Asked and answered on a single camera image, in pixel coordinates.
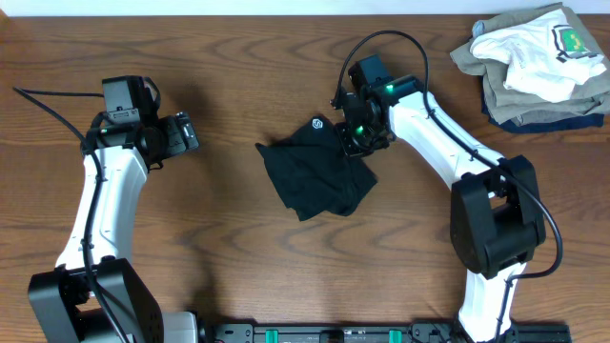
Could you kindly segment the black polo shirt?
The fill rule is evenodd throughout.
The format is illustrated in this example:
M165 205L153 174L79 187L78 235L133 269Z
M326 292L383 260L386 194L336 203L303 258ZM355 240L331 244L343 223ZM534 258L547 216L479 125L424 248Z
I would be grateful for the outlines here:
M349 216L377 183L361 158L345 154L335 126L322 115L289 137L255 147L284 206L301 221L322 212Z

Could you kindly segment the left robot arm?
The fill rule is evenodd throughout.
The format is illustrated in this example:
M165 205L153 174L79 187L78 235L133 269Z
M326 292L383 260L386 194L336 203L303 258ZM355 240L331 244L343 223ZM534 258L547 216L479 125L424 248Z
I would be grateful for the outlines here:
M96 118L70 239L50 272L32 276L30 305L50 342L196 342L196 316L164 313L132 266L139 195L153 164L198 147L185 112L150 123Z

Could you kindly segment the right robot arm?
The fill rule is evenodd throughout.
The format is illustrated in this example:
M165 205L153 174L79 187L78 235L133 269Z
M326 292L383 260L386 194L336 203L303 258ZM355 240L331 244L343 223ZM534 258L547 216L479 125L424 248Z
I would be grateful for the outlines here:
M450 239L467 271L465 294L452 330L463 342L517 342L510 310L526 266L546 238L545 209L535 168L524 156L505 158L455 122L412 75L349 74L331 101L342 111L339 134L350 155L399 140L414 148L451 193Z

